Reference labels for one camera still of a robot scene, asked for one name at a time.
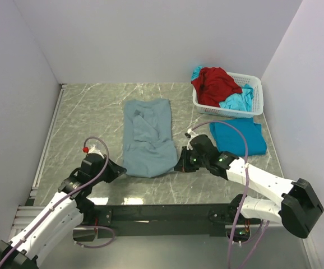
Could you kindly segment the grey blue t shirt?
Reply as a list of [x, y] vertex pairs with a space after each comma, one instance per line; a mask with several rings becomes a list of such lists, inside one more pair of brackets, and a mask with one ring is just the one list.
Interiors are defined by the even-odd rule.
[[132, 177], [154, 178], [178, 162], [168, 99], [130, 100], [123, 108], [123, 163]]

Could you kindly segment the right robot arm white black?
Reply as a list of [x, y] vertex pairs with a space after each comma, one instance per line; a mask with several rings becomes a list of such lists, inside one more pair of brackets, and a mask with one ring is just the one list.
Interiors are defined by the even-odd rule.
[[305, 239], [324, 212], [310, 182], [293, 181], [257, 168], [240, 157], [219, 152], [205, 134], [189, 131], [186, 146], [174, 170], [194, 173], [205, 168], [212, 175], [247, 186], [263, 198], [238, 195], [229, 204], [232, 217], [238, 212], [245, 219], [261, 219], [282, 224], [291, 234]]

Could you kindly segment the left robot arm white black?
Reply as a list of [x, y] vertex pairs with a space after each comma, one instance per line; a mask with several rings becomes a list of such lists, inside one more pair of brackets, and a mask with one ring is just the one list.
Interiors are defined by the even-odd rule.
[[98, 183], [111, 183], [125, 173], [106, 155], [87, 154], [38, 216], [9, 242], [0, 241], [0, 268], [38, 268], [47, 252], [79, 225], [98, 230], [102, 222], [108, 229], [110, 220], [102, 219], [88, 196]]

